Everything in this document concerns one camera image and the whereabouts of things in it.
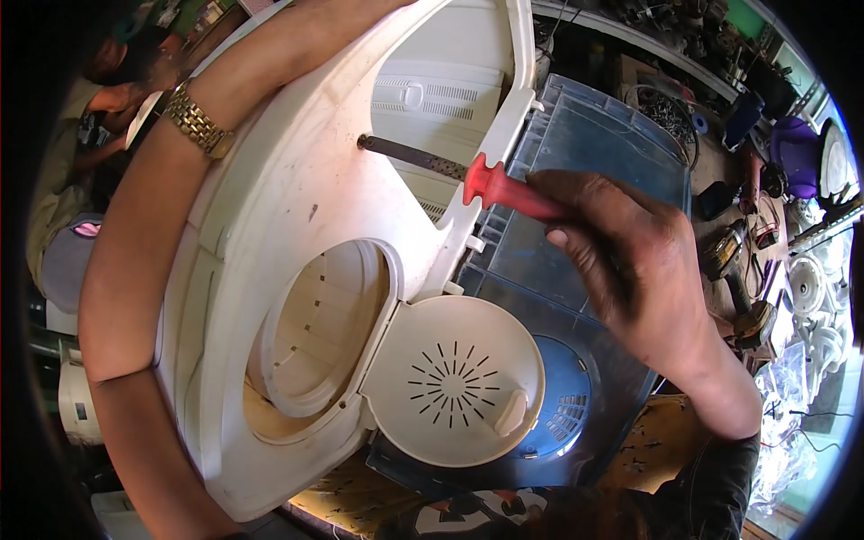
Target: red screwdriver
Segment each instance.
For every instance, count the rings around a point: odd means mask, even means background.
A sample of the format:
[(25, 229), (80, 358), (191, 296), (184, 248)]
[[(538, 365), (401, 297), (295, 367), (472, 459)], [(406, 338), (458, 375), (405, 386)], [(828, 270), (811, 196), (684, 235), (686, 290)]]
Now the red screwdriver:
[(573, 217), (573, 208), (544, 197), (526, 183), (507, 176), (504, 172), (504, 163), (498, 162), (494, 167), (488, 168), (486, 154), (483, 152), (474, 158), (471, 167), (465, 168), (459, 163), (429, 152), (379, 137), (361, 135), (357, 140), (357, 146), (464, 181), (462, 204), (465, 206), (470, 205), (474, 197), (480, 197), (480, 204), (484, 210), (488, 210), (493, 204), (499, 204), (541, 223), (563, 221)]

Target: forearm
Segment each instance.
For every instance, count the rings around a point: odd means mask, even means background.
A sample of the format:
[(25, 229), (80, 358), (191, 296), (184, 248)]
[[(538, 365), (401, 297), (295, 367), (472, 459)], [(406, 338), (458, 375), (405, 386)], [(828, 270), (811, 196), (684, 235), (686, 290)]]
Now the forearm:
[(155, 538), (240, 531), (189, 465), (152, 370), (91, 383), (90, 392), (111, 463)]
[[(299, 0), (216, 59), (189, 84), (189, 96), (219, 127), (233, 130), (265, 96), (404, 3)], [(111, 201), (81, 292), (79, 338), (99, 426), (157, 538), (236, 530), (186, 460), (148, 369), (168, 274), (209, 163), (170, 120), (156, 123)]]
[(78, 172), (94, 169), (101, 162), (122, 150), (125, 147), (125, 138), (126, 137), (115, 139), (87, 152), (86, 154), (75, 156), (73, 169)]
[(102, 119), (102, 127), (115, 135), (120, 135), (132, 123), (132, 118), (138, 113), (138, 109), (139, 107), (129, 107), (123, 112), (109, 112)]
[(713, 433), (731, 441), (746, 439), (761, 426), (759, 390), (716, 330), (710, 332), (713, 335), (702, 350), (694, 351), (688, 365), (667, 378), (687, 394), (699, 419)]
[[(262, 98), (318, 67), (402, 3), (300, 0), (226, 50), (187, 91), (219, 127), (233, 130)], [(91, 380), (150, 364), (168, 273), (208, 164), (166, 119), (132, 160), (105, 215), (81, 293), (80, 338)]]
[(130, 107), (138, 107), (151, 93), (153, 88), (146, 82), (106, 86), (93, 96), (87, 104), (86, 111), (125, 111)]

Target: plastic bag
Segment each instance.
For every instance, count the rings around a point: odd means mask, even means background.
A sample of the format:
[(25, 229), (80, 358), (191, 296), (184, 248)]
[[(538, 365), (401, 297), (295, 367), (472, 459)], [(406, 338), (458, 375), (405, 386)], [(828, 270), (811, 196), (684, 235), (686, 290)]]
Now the plastic bag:
[(781, 358), (763, 366), (754, 381), (762, 394), (762, 445), (750, 510), (767, 515), (790, 483), (816, 474), (816, 452), (797, 431), (802, 416), (792, 413), (808, 410), (806, 345), (799, 341), (786, 347)]
[(792, 431), (777, 447), (763, 445), (753, 474), (748, 511), (771, 515), (779, 505), (778, 495), (795, 480), (816, 475), (816, 451), (800, 431)]

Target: cordless drill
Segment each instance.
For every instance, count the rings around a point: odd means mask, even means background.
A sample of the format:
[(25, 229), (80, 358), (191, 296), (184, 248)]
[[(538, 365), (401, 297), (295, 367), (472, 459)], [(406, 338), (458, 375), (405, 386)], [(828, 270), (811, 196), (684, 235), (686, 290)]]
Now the cordless drill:
[(756, 349), (771, 334), (777, 320), (777, 308), (765, 300), (750, 302), (740, 267), (744, 238), (746, 222), (739, 219), (726, 229), (723, 238), (703, 252), (702, 271), (712, 282), (726, 280), (738, 314), (733, 326), (736, 345), (740, 349)]

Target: metal watch band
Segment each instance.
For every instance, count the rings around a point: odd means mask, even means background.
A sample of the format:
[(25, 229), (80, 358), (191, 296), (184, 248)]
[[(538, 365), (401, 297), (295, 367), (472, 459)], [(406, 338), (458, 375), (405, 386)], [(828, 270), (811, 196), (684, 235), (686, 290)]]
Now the metal watch band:
[(186, 79), (175, 90), (166, 112), (184, 135), (198, 144), (212, 159), (225, 157), (234, 144), (234, 134), (214, 123), (186, 93)]

